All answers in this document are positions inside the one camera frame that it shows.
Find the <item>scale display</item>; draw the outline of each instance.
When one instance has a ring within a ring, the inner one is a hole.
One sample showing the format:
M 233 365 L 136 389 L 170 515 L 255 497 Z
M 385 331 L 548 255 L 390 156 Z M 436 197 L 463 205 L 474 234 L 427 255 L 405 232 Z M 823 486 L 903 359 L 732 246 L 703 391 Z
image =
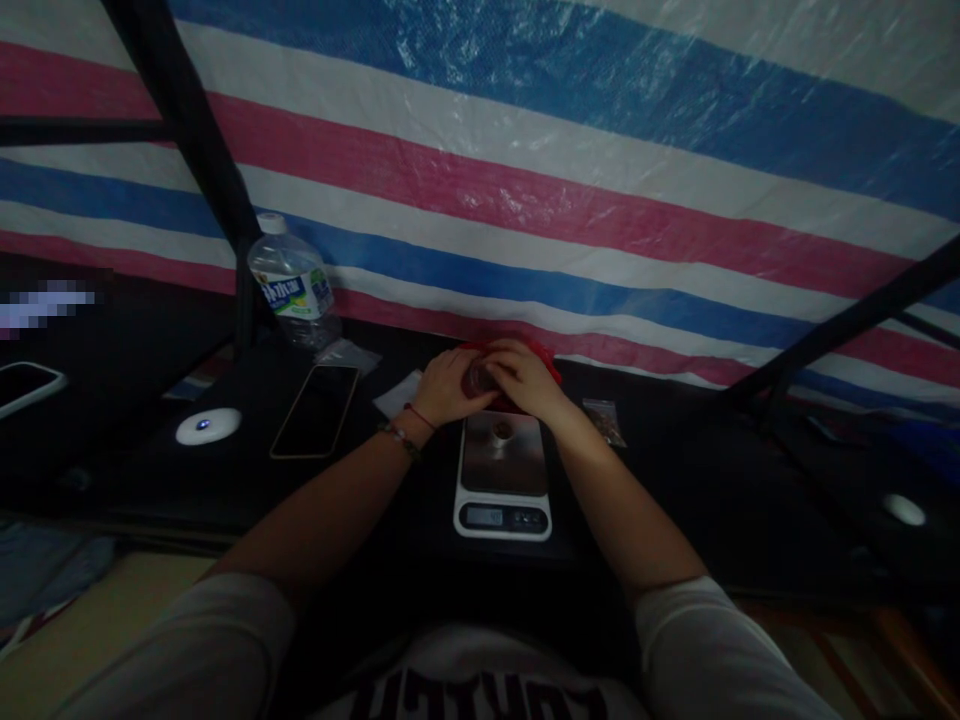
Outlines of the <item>scale display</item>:
M 547 514 L 540 508 L 474 502 L 460 508 L 460 523 L 469 530 L 492 530 L 522 535 L 543 535 L 549 527 Z
M 467 523 L 469 525 L 482 525 L 483 527 L 501 527 L 503 525 L 503 510 L 468 507 Z

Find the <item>plastic tarp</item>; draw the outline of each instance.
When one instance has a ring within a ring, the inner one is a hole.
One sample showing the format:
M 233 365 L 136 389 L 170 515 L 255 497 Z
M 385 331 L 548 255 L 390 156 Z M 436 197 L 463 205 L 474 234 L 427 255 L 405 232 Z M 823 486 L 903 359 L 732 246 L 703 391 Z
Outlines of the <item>plastic tarp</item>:
M 171 0 L 347 316 L 725 387 L 957 233 L 952 0 Z M 7 0 L 0 111 L 155 117 L 95 0 Z M 230 292 L 175 149 L 0 150 L 0 249 Z M 960 330 L 960 291 L 913 311 Z M 960 419 L 894 322 L 793 392 Z

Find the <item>white t-shirt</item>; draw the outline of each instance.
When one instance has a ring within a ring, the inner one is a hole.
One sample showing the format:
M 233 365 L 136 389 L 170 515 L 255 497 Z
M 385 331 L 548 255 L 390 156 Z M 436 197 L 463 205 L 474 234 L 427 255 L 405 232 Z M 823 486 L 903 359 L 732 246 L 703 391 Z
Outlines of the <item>white t-shirt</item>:
M 647 593 L 634 617 L 643 704 L 623 684 L 579 675 L 509 635 L 451 625 L 419 636 L 382 677 L 311 717 L 838 718 L 710 578 Z M 214 576 L 54 717 L 263 717 L 295 626 L 271 582 Z

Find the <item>hand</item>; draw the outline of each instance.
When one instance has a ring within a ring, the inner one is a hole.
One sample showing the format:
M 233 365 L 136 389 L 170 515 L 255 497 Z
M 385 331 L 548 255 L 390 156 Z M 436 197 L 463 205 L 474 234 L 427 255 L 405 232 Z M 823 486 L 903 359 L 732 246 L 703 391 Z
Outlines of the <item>hand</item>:
M 469 399 L 460 387 L 470 363 L 480 354 L 478 350 L 447 350 L 431 360 L 420 378 L 417 397 L 413 401 L 417 412 L 440 427 L 480 412 L 492 403 L 499 391 Z
M 519 340 L 497 340 L 486 368 L 517 407 L 548 425 L 571 405 L 550 371 Z

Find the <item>phone screen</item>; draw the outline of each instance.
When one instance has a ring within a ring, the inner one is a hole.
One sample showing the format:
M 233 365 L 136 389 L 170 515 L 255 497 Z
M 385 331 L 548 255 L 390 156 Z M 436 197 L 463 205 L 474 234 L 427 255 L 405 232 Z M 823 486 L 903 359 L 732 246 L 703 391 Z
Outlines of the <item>phone screen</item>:
M 0 407 L 29 395 L 57 379 L 49 370 L 17 363 L 0 368 Z
M 317 365 L 280 428 L 272 457 L 326 457 L 333 453 L 360 371 Z

